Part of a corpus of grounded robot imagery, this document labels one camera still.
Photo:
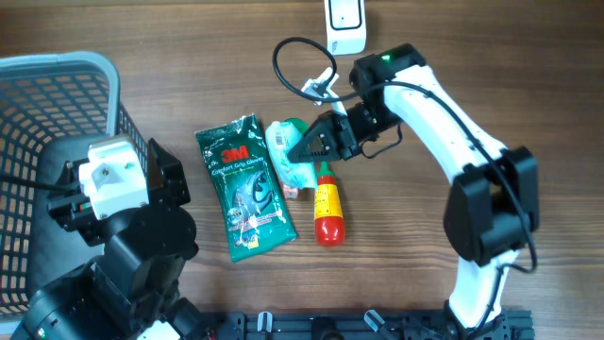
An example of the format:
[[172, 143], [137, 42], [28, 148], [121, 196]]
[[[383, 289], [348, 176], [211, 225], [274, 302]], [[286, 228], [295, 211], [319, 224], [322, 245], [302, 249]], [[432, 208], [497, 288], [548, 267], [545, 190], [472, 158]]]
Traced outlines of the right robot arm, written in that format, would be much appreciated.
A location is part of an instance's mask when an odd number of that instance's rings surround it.
[[445, 92], [425, 58], [409, 43], [354, 63], [347, 112], [320, 115], [288, 153], [291, 162], [335, 162], [406, 124], [441, 166], [449, 183], [444, 230], [459, 256], [446, 309], [461, 339], [501, 322], [508, 273], [538, 265], [537, 160], [525, 147], [509, 149], [479, 127]]

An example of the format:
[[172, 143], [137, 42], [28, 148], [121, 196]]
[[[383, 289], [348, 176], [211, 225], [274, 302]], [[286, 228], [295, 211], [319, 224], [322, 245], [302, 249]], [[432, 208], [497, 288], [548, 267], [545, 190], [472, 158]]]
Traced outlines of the small orange snack packet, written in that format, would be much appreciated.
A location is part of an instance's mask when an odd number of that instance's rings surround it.
[[286, 199], [297, 199], [299, 196], [299, 189], [296, 187], [290, 187], [287, 185], [283, 185], [282, 192]]

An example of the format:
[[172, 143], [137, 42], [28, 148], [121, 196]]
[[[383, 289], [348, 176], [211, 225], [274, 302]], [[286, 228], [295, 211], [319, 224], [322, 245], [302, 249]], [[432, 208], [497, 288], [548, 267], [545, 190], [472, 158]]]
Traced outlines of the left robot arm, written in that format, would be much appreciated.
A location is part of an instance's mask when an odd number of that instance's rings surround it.
[[15, 339], [209, 339], [212, 325], [182, 297], [178, 278], [198, 252], [182, 164], [155, 140], [140, 162], [120, 135], [64, 163], [48, 215], [103, 252], [48, 282]]

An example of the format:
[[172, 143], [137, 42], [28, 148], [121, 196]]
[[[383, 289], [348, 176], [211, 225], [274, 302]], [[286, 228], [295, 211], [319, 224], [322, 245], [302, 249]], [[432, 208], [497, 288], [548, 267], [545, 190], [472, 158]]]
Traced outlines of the white barcode scanner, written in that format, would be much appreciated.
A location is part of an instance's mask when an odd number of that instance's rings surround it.
[[367, 42], [364, 0], [325, 0], [327, 50], [334, 56], [361, 53]]

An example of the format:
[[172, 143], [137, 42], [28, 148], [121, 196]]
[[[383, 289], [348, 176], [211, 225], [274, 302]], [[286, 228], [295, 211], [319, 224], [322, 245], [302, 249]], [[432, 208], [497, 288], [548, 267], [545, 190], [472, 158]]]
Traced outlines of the grey plastic mesh basket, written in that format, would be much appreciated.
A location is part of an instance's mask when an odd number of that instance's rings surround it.
[[[131, 136], [141, 161], [146, 142], [120, 102], [116, 68], [88, 51], [1, 60], [1, 171], [55, 182], [63, 164], [90, 144]], [[44, 190], [1, 184], [1, 334], [14, 333], [28, 300], [46, 283], [103, 252], [46, 211]]]

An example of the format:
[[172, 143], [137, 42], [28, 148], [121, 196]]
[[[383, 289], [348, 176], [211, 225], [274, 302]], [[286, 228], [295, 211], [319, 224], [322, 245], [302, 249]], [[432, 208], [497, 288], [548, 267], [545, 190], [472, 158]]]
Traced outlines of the red sauce bottle yellow label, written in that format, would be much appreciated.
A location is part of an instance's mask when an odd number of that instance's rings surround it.
[[314, 229], [316, 243], [336, 247], [345, 240], [344, 215], [335, 174], [326, 161], [320, 163], [314, 194]]

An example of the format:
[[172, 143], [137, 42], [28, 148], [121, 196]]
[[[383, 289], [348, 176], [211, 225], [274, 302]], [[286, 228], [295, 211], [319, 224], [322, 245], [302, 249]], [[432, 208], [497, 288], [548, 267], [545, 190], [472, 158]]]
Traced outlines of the green lid jar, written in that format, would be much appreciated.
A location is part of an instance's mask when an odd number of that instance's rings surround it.
[[291, 123], [302, 135], [304, 135], [309, 129], [308, 123], [298, 117], [288, 118], [287, 122]]

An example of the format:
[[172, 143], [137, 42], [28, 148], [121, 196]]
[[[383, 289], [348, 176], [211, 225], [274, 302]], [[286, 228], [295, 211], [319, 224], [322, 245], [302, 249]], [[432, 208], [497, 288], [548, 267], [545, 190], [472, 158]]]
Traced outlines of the green 3M gloves packet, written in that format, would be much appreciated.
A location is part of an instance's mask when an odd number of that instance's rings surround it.
[[194, 134], [215, 189], [231, 261], [297, 238], [255, 114]]

